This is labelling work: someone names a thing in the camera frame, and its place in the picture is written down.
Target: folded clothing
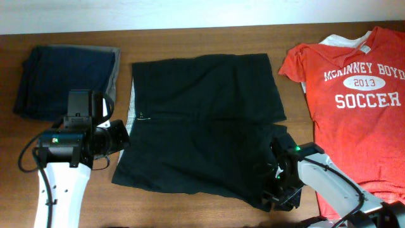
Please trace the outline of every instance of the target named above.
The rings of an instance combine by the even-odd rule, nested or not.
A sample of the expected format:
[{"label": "folded clothing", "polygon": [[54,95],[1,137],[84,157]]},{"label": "folded clothing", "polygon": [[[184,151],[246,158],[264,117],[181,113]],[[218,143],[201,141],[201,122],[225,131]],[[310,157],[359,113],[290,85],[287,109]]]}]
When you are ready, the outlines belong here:
[{"label": "folded clothing", "polygon": [[276,163],[270,142],[286,127],[272,124],[285,115],[266,54],[134,63],[132,76],[131,147],[113,183],[217,194],[270,211],[256,168]]},{"label": "folded clothing", "polygon": [[66,114],[71,89],[107,92],[115,98],[119,49],[92,46],[38,46],[23,63],[14,112],[54,121]]}]

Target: white wall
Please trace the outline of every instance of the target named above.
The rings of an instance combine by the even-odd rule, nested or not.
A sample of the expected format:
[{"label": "white wall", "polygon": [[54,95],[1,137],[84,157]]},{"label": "white wall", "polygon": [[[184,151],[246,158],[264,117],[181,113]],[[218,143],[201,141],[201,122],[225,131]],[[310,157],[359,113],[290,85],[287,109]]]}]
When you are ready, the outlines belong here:
[{"label": "white wall", "polygon": [[405,20],[405,0],[0,0],[0,34]]}]

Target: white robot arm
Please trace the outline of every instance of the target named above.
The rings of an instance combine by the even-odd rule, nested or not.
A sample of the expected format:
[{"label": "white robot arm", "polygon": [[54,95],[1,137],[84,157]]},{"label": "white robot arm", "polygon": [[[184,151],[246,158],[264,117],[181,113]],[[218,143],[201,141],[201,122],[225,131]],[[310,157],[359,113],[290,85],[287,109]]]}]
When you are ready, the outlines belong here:
[{"label": "white robot arm", "polygon": [[270,179],[264,199],[275,209],[289,211],[299,206],[303,185],[311,186],[342,217],[333,223],[326,219],[302,223],[301,227],[331,228],[347,222],[348,227],[405,227],[405,206],[391,205],[356,184],[335,166],[315,143],[297,146],[289,134],[275,138],[271,144],[278,167]]}]

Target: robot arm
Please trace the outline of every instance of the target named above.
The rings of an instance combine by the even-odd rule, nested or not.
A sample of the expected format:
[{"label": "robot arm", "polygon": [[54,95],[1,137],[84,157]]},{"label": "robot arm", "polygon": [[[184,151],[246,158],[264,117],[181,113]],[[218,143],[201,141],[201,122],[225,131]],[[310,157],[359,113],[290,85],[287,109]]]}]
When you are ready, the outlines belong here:
[{"label": "robot arm", "polygon": [[[107,158],[108,166],[108,155],[130,144],[123,122],[109,122],[113,110],[113,101],[105,94],[70,91],[63,128],[59,128],[62,124],[59,121],[37,136],[33,156],[40,178],[35,228],[78,227],[93,161]],[[34,171],[21,166],[21,157],[29,144],[18,162],[24,172]]]},{"label": "robot arm", "polygon": [[342,217],[337,223],[319,221],[302,227],[338,227],[347,221],[349,227],[404,227],[405,206],[387,204],[338,169],[325,152],[315,143],[297,146],[289,134],[275,138],[271,144],[277,158],[275,186],[267,189],[263,198],[275,204],[276,210],[289,211],[299,206],[301,188],[311,186]]}]

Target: shirt sleeve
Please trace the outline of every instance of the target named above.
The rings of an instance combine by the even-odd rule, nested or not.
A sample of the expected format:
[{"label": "shirt sleeve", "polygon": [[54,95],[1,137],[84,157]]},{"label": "shirt sleeve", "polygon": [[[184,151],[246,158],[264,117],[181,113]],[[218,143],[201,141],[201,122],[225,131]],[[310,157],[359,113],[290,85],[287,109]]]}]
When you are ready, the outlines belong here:
[{"label": "shirt sleeve", "polygon": [[306,81],[302,44],[294,47],[287,53],[287,57],[285,57],[278,74],[286,75],[294,82]]}]

